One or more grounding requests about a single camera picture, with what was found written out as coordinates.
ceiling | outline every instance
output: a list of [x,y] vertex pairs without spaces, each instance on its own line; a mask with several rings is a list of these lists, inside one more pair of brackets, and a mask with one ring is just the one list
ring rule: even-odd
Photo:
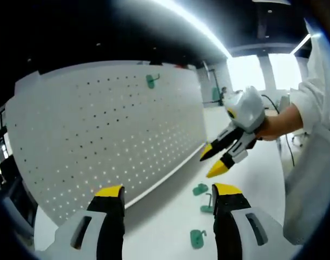
[[[180,16],[148,0],[2,1],[0,106],[14,83],[39,70],[102,60],[215,63],[224,54]],[[233,56],[289,53],[307,34],[289,5],[251,0],[177,0]],[[299,56],[307,57],[307,43]]]

white wall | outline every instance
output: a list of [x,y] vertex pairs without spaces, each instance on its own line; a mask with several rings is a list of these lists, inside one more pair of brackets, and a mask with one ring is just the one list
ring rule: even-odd
[[[273,72],[272,72],[272,66],[269,61],[268,56],[259,57],[259,61],[260,61],[260,66],[261,66],[261,69],[263,72],[263,76],[265,79],[265,85],[266,85],[266,90],[261,91],[260,93],[266,94],[267,96],[269,96],[272,99],[272,101],[274,103],[278,103],[280,101],[281,97],[284,95],[287,95],[289,93],[289,91],[276,89],[274,76],[273,76]],[[305,80],[308,76],[308,69],[307,69],[308,59],[298,57],[297,61],[299,63],[302,80]],[[215,65],[211,65],[208,68],[215,69],[215,74],[217,77],[219,89],[221,89],[222,87],[227,87],[228,92],[233,91],[226,61],[223,61],[223,62],[215,64]],[[208,84],[207,77],[206,76],[203,77],[204,73],[206,73],[205,69],[201,68],[201,69],[197,70],[197,72],[199,75],[199,80],[201,82],[202,97],[205,102],[205,101],[207,101],[207,99],[212,99],[211,86]],[[264,100],[264,104],[266,106],[271,106],[271,103],[266,99]]]

pegboard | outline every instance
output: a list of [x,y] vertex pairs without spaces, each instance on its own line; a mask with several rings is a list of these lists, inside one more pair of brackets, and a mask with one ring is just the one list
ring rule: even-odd
[[[150,89],[146,75],[153,78]],[[64,68],[6,104],[14,157],[30,192],[62,224],[102,187],[137,200],[206,140],[191,70],[161,66]]]

white sleeve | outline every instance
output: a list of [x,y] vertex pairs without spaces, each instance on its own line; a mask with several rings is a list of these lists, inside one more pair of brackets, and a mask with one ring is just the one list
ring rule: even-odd
[[308,60],[308,78],[299,84],[299,90],[291,90],[290,99],[299,110],[303,130],[312,131],[316,122],[321,121],[325,93],[323,60],[316,38],[312,37],[312,52]]

white lab coat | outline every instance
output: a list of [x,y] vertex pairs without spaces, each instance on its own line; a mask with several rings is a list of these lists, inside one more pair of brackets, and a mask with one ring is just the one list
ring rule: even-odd
[[312,38],[308,79],[291,92],[311,136],[285,181],[284,236],[304,244],[320,224],[330,203],[330,55],[324,35]]

